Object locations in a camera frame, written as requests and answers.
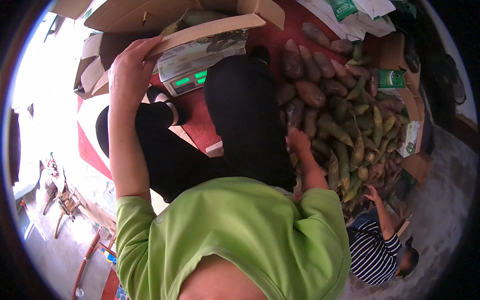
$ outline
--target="pile of vegetables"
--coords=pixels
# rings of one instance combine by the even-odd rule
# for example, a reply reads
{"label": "pile of vegetables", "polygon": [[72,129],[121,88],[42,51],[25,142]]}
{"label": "pile of vegetables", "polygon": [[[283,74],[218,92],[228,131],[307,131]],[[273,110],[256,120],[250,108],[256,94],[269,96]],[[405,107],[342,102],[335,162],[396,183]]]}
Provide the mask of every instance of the pile of vegetables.
{"label": "pile of vegetables", "polygon": [[365,184],[385,195],[393,189],[402,160],[396,149],[405,142],[409,119],[401,114],[400,99],[377,91],[379,75],[365,67],[372,58],[363,53],[361,42],[331,42],[312,23],[303,24],[302,31],[352,59],[343,65],[289,40],[282,57],[288,82],[281,84],[276,99],[285,126],[307,134],[315,160],[327,169],[329,188],[338,193],[344,211],[351,212],[363,202]]}

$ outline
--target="red mat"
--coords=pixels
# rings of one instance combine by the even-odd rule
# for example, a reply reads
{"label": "red mat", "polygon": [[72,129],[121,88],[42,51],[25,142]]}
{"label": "red mat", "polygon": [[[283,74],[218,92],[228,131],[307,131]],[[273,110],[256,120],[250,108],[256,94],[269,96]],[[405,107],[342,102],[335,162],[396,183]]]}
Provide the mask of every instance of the red mat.
{"label": "red mat", "polygon": [[[280,82],[285,81],[285,77],[280,70],[281,54],[285,43],[289,39],[293,39],[299,45],[304,45],[312,53],[323,52],[326,56],[338,60],[341,63],[347,62],[348,57],[331,52],[308,40],[303,35],[301,32],[303,23],[312,22],[317,25],[330,40],[339,39],[333,31],[315,15],[292,0],[277,0],[276,3],[285,11],[285,30],[281,31],[277,29],[270,22],[267,22],[264,27],[251,29],[246,50],[247,53],[249,53],[251,49],[257,45],[266,46],[272,58],[270,69]],[[378,45],[378,39],[373,36],[368,36],[364,43],[364,48],[368,49],[374,58],[377,57],[380,52],[379,47],[375,47],[375,45]],[[152,76],[151,83],[156,86],[162,86],[158,75]],[[216,134],[215,127],[208,114],[203,89],[183,94],[178,97],[178,100],[180,108],[186,111],[190,117],[189,121],[182,127],[202,152],[205,152],[207,147],[221,140]]]}

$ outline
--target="green digital display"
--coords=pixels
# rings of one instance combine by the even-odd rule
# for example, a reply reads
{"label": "green digital display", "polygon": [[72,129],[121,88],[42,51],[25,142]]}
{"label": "green digital display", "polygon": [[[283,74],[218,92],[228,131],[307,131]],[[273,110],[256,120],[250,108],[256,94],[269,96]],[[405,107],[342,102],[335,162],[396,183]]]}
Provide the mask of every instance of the green digital display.
{"label": "green digital display", "polygon": [[189,81],[190,81],[190,78],[188,78],[188,77],[187,77],[187,78],[183,78],[182,80],[178,80],[177,82],[175,82],[175,85],[176,85],[176,86],[179,86],[179,85],[185,84],[185,83],[187,83],[187,82],[189,82]]}
{"label": "green digital display", "polygon": [[207,76],[207,70],[195,74],[195,78],[200,78],[200,77],[204,77],[204,76]]}

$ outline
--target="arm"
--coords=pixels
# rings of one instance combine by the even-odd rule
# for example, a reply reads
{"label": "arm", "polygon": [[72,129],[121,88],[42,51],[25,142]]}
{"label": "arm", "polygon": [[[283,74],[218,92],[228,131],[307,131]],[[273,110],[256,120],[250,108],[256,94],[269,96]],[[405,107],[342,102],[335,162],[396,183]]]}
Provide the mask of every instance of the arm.
{"label": "arm", "polygon": [[108,143],[117,199],[139,196],[151,201],[148,169],[135,129],[135,116],[155,66],[154,60],[143,59],[162,38],[134,41],[115,58],[108,74]]}
{"label": "arm", "polygon": [[382,199],[380,199],[380,197],[378,196],[377,190],[371,185],[367,185],[367,187],[370,190],[371,195],[364,194],[364,196],[375,202],[382,235],[384,237],[384,240],[390,240],[395,234],[395,228],[393,227],[392,220],[388,215],[387,209],[385,208]]}
{"label": "arm", "polygon": [[299,159],[303,190],[320,188],[328,190],[325,172],[320,168],[310,152],[310,141],[296,128],[288,131],[287,144]]}

